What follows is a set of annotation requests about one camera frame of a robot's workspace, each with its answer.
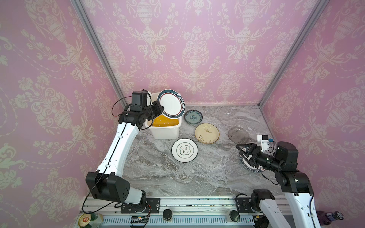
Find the white plate red green rim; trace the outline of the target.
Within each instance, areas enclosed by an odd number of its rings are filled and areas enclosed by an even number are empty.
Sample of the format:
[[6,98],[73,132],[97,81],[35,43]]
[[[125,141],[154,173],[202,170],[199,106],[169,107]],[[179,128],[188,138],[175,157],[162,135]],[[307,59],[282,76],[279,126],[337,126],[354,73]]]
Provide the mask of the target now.
[[158,94],[157,100],[164,107],[163,115],[170,119],[179,119],[185,113],[185,101],[176,91],[166,89]]

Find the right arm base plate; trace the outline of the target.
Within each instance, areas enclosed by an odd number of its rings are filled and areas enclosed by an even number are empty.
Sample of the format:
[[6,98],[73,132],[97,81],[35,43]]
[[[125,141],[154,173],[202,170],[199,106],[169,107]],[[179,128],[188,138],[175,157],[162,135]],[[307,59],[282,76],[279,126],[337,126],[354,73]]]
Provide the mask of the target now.
[[262,210],[259,208],[259,202],[266,199],[275,200],[274,197],[268,196],[255,196],[253,198],[249,198],[243,195],[236,197],[234,200],[239,213],[262,213]]

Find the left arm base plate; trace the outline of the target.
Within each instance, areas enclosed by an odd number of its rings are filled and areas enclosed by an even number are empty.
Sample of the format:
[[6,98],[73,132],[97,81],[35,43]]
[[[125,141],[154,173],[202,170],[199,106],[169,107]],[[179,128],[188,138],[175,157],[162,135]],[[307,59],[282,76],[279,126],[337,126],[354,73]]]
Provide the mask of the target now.
[[123,204],[121,207],[122,214],[158,214],[160,212],[161,199],[160,198],[147,198],[145,207],[141,207],[134,204]]

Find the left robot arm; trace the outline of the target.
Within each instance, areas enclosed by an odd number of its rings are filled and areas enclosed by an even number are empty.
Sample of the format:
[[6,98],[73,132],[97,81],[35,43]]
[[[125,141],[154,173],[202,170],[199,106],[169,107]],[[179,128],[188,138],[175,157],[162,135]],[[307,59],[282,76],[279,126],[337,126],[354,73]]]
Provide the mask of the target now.
[[146,193],[131,187],[122,178],[124,165],[132,143],[146,120],[152,121],[163,113],[164,107],[154,101],[150,106],[133,107],[131,104],[119,115],[116,135],[95,172],[88,172],[88,196],[97,200],[126,203],[143,211],[147,204]]

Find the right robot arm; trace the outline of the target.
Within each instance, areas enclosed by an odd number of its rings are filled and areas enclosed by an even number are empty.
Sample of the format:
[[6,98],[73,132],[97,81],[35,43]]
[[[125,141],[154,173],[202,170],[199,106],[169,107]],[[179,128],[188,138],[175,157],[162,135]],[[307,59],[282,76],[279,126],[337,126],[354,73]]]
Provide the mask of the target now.
[[[265,154],[255,143],[238,144],[240,156],[251,168],[272,171],[289,203],[297,228],[319,228],[314,191],[305,173],[297,169],[298,150],[288,142],[278,142],[274,155]],[[274,228],[288,228],[289,223],[279,210],[273,194],[268,190],[254,190],[251,208],[262,212]]]

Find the yellow polka dot plate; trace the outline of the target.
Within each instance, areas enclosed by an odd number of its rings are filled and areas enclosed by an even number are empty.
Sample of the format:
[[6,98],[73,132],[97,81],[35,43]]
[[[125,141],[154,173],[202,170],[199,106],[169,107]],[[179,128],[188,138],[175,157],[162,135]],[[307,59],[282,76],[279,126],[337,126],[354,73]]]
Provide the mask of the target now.
[[179,124],[179,122],[180,122],[179,119],[171,119],[164,115],[160,115],[156,119],[154,119],[153,126],[154,127],[176,126]]

